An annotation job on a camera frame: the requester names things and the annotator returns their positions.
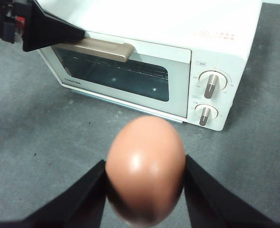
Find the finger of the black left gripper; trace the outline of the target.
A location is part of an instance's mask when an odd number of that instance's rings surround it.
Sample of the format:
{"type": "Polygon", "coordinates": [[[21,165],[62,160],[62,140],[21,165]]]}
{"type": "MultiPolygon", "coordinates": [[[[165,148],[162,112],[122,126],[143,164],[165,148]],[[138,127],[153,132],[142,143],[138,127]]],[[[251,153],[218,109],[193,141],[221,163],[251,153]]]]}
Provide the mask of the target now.
{"type": "Polygon", "coordinates": [[[22,1],[25,25],[23,51],[30,52],[59,43],[74,43],[85,37],[85,31],[45,11],[36,0],[22,1]]]}

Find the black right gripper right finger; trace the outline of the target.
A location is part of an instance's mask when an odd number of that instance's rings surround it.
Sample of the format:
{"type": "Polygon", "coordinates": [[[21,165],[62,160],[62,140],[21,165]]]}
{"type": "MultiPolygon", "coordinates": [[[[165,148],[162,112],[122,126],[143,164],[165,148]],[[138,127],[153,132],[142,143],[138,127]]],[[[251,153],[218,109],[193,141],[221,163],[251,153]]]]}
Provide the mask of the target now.
{"type": "Polygon", "coordinates": [[[184,193],[193,228],[280,228],[257,209],[234,195],[189,155],[184,193]]]}

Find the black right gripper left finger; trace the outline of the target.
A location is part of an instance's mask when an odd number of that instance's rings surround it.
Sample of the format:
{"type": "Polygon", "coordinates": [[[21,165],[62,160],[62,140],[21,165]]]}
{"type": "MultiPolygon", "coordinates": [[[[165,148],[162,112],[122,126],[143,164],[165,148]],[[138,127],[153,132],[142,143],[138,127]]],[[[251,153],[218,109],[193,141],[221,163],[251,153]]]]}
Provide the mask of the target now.
{"type": "Polygon", "coordinates": [[[0,228],[98,228],[106,200],[119,212],[129,207],[115,191],[100,160],[66,191],[21,220],[0,221],[0,228]]]}

